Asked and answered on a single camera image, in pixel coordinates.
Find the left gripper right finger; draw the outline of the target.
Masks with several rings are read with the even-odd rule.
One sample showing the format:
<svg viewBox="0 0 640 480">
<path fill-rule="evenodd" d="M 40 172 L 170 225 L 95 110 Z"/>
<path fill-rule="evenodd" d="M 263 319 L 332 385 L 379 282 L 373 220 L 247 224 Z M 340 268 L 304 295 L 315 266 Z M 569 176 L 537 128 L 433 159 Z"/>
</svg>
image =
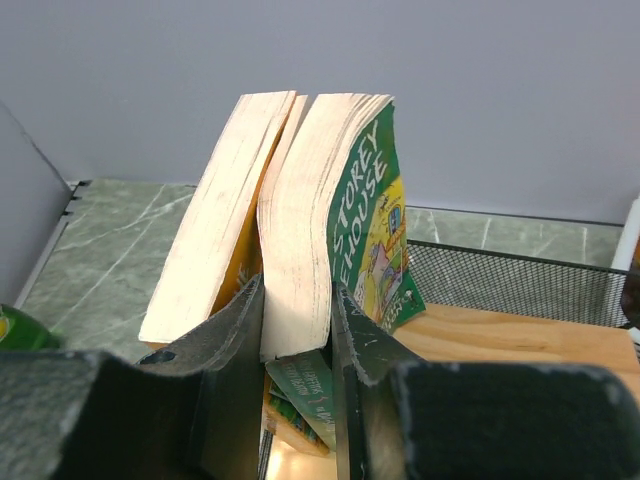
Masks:
<svg viewBox="0 0 640 480">
<path fill-rule="evenodd" d="M 639 408 L 584 364 L 432 362 L 332 287 L 341 479 L 635 479 Z"/>
</svg>

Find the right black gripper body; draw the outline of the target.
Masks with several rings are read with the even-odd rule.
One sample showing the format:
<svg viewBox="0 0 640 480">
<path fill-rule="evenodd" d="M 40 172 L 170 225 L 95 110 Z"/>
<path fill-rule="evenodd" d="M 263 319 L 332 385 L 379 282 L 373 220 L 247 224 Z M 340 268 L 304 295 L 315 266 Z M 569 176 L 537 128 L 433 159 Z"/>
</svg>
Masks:
<svg viewBox="0 0 640 480">
<path fill-rule="evenodd" d="M 631 270 L 626 278 L 622 288 L 621 309 L 631 325 L 629 333 L 633 342 L 639 344 L 639 306 L 640 306 L 640 280 L 639 270 Z"/>
</svg>

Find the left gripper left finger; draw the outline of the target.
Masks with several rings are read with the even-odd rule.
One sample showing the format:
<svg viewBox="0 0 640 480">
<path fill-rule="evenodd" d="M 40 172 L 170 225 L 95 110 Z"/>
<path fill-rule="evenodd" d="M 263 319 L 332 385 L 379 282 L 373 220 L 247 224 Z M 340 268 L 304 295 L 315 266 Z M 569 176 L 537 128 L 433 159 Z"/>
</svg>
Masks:
<svg viewBox="0 0 640 480">
<path fill-rule="evenodd" d="M 1 355 L 5 479 L 254 479 L 264 285 L 130 363 L 104 351 Z"/>
</svg>

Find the orange Treehouse book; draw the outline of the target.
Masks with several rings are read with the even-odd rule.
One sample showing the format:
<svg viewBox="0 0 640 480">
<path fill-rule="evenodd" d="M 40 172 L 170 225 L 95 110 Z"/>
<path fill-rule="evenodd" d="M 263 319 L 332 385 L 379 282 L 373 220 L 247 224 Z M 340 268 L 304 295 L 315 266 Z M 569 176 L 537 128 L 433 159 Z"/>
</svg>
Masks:
<svg viewBox="0 0 640 480">
<path fill-rule="evenodd" d="M 225 307 L 262 269 L 256 207 L 309 106 L 294 91 L 242 95 L 227 120 L 166 257 L 138 338 L 158 348 Z"/>
</svg>

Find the green 104-Storey Treehouse book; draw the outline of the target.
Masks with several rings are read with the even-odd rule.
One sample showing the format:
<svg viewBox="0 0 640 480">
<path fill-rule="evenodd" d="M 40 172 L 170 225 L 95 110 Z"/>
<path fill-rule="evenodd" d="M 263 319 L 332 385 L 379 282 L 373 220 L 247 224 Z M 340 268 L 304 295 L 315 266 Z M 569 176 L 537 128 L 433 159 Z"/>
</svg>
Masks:
<svg viewBox="0 0 640 480">
<path fill-rule="evenodd" d="M 410 271 L 405 189 L 389 94 L 315 98 L 257 206 L 265 287 L 261 356 L 294 419 L 336 446 L 332 287 L 387 332 L 425 310 Z"/>
</svg>

